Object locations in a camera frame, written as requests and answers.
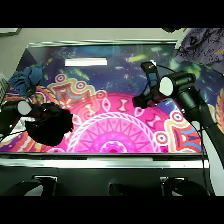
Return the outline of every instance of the blue cloth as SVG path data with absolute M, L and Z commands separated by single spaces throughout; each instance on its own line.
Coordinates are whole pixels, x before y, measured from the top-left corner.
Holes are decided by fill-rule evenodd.
M 27 89 L 31 86 L 43 85 L 44 77 L 42 65 L 26 67 L 23 71 L 16 71 L 9 79 L 9 84 L 19 93 L 27 97 Z

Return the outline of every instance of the tabletop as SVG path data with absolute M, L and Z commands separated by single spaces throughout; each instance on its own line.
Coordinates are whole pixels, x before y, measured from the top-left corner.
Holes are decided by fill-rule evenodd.
M 73 114 L 73 132 L 56 147 L 39 144 L 27 132 L 0 143 L 4 152 L 200 153 L 200 138 L 170 99 L 157 107 L 134 108 L 146 76 L 140 64 L 154 60 L 197 77 L 196 87 L 224 131 L 224 79 L 205 65 L 177 63 L 174 41 L 121 40 L 29 44 L 17 71 L 43 64 L 45 82 L 33 103 L 54 102 Z M 158 68 L 160 77 L 169 74 Z M 10 88 L 4 101 L 22 99 Z M 19 130 L 24 130 L 23 121 Z

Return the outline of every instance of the white circular motor cap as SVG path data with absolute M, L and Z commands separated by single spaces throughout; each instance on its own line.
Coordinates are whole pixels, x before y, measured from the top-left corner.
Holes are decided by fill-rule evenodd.
M 165 96 L 170 96 L 173 93 L 173 83 L 168 77 L 161 79 L 159 91 Z
M 31 106 L 26 101 L 20 101 L 17 107 L 19 113 L 22 115 L 27 115 L 32 110 Z

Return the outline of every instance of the gray cloth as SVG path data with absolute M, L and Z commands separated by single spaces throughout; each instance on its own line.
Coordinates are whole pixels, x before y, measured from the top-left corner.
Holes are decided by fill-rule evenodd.
M 224 73 L 224 29 L 192 28 L 174 52 L 178 62 L 206 64 Z

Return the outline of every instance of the table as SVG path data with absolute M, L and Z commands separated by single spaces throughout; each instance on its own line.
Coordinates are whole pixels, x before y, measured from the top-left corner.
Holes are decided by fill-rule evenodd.
M 74 130 L 65 134 L 56 147 L 35 142 L 27 132 L 15 134 L 0 143 L 0 151 L 200 153 L 197 132 L 183 118 L 172 100 L 145 110 L 132 105 L 132 97 L 139 95 L 146 85 L 140 64 L 154 60 L 176 71 L 194 73 L 197 77 L 196 87 L 201 89 L 214 119 L 224 130 L 223 79 L 207 66 L 175 62 L 172 59 L 174 46 L 175 41 L 164 40 L 29 44 L 17 71 L 42 63 L 46 79 L 44 86 L 37 87 L 36 96 L 31 97 L 32 102 L 54 102 L 69 109 L 73 114 Z M 88 64 L 93 63 L 89 58 L 95 59 L 95 65 Z M 158 70 L 161 77 L 169 74 L 165 69 Z M 22 98 L 11 88 L 4 101 L 18 99 Z

